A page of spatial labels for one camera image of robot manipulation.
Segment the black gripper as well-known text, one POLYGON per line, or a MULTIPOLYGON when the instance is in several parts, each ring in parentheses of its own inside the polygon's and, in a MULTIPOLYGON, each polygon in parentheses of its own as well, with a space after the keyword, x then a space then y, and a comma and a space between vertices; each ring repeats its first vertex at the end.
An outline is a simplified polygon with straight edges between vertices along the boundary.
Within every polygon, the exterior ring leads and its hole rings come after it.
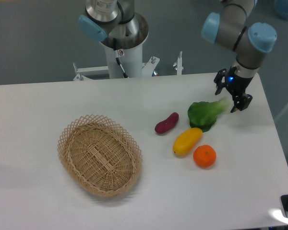
POLYGON ((237 67, 231 67, 227 73, 226 69, 221 69, 217 72, 214 78, 214 83, 216 84, 215 95, 220 94, 222 89, 225 87, 232 95, 234 105, 230 111, 231 113, 237 110, 243 111, 247 109, 252 101, 252 96, 250 94, 246 94, 245 90, 252 81, 253 77, 243 78, 235 73, 236 70, 237 67))

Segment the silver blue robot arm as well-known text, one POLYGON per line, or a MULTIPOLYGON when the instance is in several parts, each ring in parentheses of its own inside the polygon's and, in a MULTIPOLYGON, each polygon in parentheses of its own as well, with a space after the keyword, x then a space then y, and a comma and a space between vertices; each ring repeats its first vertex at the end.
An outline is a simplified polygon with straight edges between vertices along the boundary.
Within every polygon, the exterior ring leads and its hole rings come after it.
MULTIPOLYGON (((201 35, 236 53, 230 69, 220 70, 215 79, 216 94, 226 89, 232 96, 232 111, 246 109, 252 96, 246 88, 271 52, 277 39, 275 29, 266 23, 245 26, 256 5, 254 0, 224 0, 223 11, 211 13, 201 35)), ((132 0, 88 0, 78 18, 82 32, 100 42, 105 49, 108 72, 112 79, 149 78, 158 59, 143 63, 143 43, 149 34, 146 19, 134 10, 132 0)))

